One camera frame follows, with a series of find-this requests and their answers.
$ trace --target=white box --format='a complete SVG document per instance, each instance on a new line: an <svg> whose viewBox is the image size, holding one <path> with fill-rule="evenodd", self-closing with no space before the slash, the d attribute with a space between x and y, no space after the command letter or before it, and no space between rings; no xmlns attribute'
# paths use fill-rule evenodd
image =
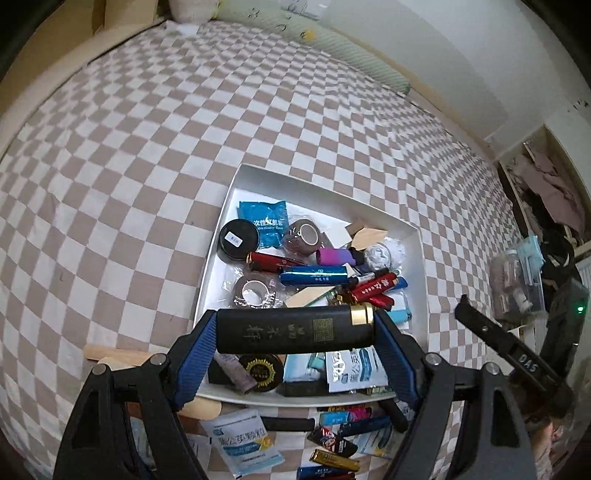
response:
<svg viewBox="0 0 591 480"><path fill-rule="evenodd" d="M287 202L287 213L291 216L306 216L323 230L335 224L348 225L362 219L371 227L388 231L388 236L404 244L406 257L402 264L402 275L408 281L407 295L413 313L410 333L417 339L424 351L428 344L428 304L427 280L423 243L419 231L412 225L394 218L371 205L353 200L340 193L331 192L306 181L263 170L259 167L241 165L230 184L222 207L220 218L213 233L212 244L207 254L207 262L195 311L194 325L208 309L217 310L228 307L224 303L227 292L222 288L226 271L230 268L217 255L217 237L222 226L238 217L238 203ZM281 254L275 249L265 249L271 254ZM199 387L199 396L215 400L248 405L276 407L323 407L347 405L391 398L390 394L363 395L337 394L327 397L283 397L273 391L242 395L223 385L213 385L205 379Z"/></svg>

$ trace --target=red lipstick tube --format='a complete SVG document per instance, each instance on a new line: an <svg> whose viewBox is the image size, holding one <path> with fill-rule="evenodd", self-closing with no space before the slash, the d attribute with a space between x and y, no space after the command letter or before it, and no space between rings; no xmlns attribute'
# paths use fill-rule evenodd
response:
<svg viewBox="0 0 591 480"><path fill-rule="evenodd" d="M398 285L396 274L390 272L375 280L368 281L351 289L349 292L355 303L362 303L375 297L378 293L394 288Z"/></svg>
<svg viewBox="0 0 591 480"><path fill-rule="evenodd" d="M271 273L281 273L283 267L305 265L305 263L298 262L297 260L278 257L276 255L262 254L259 252L250 252L246 258L246 263L252 271Z"/></svg>
<svg viewBox="0 0 591 480"><path fill-rule="evenodd" d="M392 307L394 306L394 299L391 299L390 297L388 297L387 295L384 295L383 293L378 293L377 295L374 295L373 297L368 298L368 302L370 302L370 304L373 305L374 307L379 308L379 309L384 309L387 312L392 310Z"/></svg>

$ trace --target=blue gripper pad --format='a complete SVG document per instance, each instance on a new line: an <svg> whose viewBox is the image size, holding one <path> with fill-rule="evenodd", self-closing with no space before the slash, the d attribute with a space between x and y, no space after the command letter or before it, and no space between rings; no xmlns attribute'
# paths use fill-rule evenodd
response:
<svg viewBox="0 0 591 480"><path fill-rule="evenodd" d="M216 350L217 314L213 314L193 348L178 371L177 391L174 393L174 405L180 410L185 403L195 398L205 372L213 359Z"/></svg>
<svg viewBox="0 0 591 480"><path fill-rule="evenodd" d="M408 403L408 406L416 411L420 406L421 397L417 392L414 370L378 315L374 315L374 325L374 347L386 370L390 387L400 400Z"/></svg>

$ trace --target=plastic container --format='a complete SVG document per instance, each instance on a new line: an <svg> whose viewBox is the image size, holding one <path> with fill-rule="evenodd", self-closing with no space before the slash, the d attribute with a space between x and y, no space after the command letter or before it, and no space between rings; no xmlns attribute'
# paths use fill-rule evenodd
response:
<svg viewBox="0 0 591 480"><path fill-rule="evenodd" d="M532 272L532 285L524 276L517 251L507 250L494 257L489 266L492 311L496 320L520 325L533 316L547 315L544 308L541 273Z"/></svg>
<svg viewBox="0 0 591 480"><path fill-rule="evenodd" d="M423 244L419 231L402 220L340 193L331 192L293 177L243 164L236 171L230 184L213 238L218 237L223 225L238 217L237 207L240 201L275 203L280 200L287 202L287 212L290 217L309 218L321 231L332 226L346 226L356 219L363 219L373 227L387 230L389 238L402 242L405 248L405 258L401 269L404 272L404 278L408 281L405 296L413 313L410 333L426 351L429 310ZM271 255L285 256L283 250L275 248L265 248L260 251ZM224 263L218 256L214 242L207 255L203 279L199 288L194 325L207 309L217 310L229 306L224 303L227 300L228 292L222 287L228 268L231 266ZM343 393L319 397L284 397L276 391L252 392L242 395L224 385L209 384L207 379L201 384L199 395L232 403L276 407L347 405L394 396L390 392L375 395Z"/></svg>

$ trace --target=bed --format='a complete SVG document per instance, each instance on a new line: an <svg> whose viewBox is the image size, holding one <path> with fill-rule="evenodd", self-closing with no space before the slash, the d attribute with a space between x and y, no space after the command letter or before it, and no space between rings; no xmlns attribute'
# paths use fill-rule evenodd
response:
<svg viewBox="0 0 591 480"><path fill-rule="evenodd" d="M429 350L482 366L483 344L452 311L466 293L490 313L487 260L518 238L492 166L327 53L240 24L194 36L159 25L55 90L0 162L0 424L40 472L51 474L90 370L87 342L160 351L187 332L241 163L420 228ZM451 460L459 408L435 474ZM266 414L314 415L286 410ZM295 471L310 450L297 435L275 438L286 462L260 478ZM386 465L367 457L358 478L381 478ZM223 469L213 453L212 478Z"/></svg>

